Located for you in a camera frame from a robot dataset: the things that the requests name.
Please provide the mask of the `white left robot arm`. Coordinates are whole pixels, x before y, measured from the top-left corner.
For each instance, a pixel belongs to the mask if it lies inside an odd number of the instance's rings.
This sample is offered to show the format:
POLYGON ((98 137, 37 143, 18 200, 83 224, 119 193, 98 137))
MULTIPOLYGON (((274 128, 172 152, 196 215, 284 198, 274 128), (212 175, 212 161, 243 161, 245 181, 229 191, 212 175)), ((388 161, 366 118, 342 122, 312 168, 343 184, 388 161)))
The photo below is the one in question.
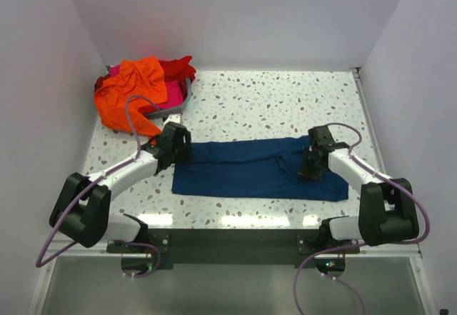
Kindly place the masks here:
POLYGON ((88 176, 70 175, 49 224, 86 248, 100 241, 133 242, 147 225, 131 215, 110 214, 111 202, 134 184, 192 158, 191 132, 169 121, 159 135, 117 165, 88 176))

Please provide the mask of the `blue t-shirt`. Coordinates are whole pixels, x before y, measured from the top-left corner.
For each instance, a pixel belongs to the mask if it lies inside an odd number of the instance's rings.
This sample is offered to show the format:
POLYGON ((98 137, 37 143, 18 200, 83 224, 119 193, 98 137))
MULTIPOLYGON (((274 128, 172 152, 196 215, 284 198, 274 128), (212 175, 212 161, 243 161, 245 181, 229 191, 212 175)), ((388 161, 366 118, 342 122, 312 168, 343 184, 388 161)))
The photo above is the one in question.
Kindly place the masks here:
POLYGON ((343 201, 349 185, 327 171, 318 180, 298 172, 308 136, 250 141, 194 143, 194 158, 174 169, 172 192, 220 198, 343 201))

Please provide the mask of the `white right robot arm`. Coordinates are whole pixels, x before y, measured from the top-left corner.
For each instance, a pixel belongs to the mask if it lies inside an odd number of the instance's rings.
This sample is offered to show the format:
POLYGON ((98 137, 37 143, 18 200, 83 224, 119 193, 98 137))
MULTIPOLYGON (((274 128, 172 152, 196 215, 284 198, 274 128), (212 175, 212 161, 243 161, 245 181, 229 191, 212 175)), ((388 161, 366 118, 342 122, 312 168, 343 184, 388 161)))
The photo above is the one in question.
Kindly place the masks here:
POLYGON ((354 145, 334 140, 328 125, 308 130, 310 146, 304 150, 298 175, 320 181, 327 173, 341 177, 359 193, 356 216, 324 219, 315 242, 324 247, 362 241, 369 246, 397 244, 419 235, 411 184, 392 179, 359 159, 354 145))

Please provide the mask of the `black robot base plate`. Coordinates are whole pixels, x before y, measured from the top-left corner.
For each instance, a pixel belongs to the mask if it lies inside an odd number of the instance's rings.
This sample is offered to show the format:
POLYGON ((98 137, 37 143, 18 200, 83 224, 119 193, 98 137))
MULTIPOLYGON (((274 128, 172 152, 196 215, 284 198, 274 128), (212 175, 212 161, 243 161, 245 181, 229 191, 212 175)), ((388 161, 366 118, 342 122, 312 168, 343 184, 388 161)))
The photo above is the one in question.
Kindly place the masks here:
POLYGON ((182 264, 287 265, 297 268, 308 256, 340 246, 357 254, 350 240, 337 241, 321 229, 149 229, 136 243, 151 248, 112 241, 106 251, 121 255, 121 266, 145 272, 159 263, 160 269, 182 264))

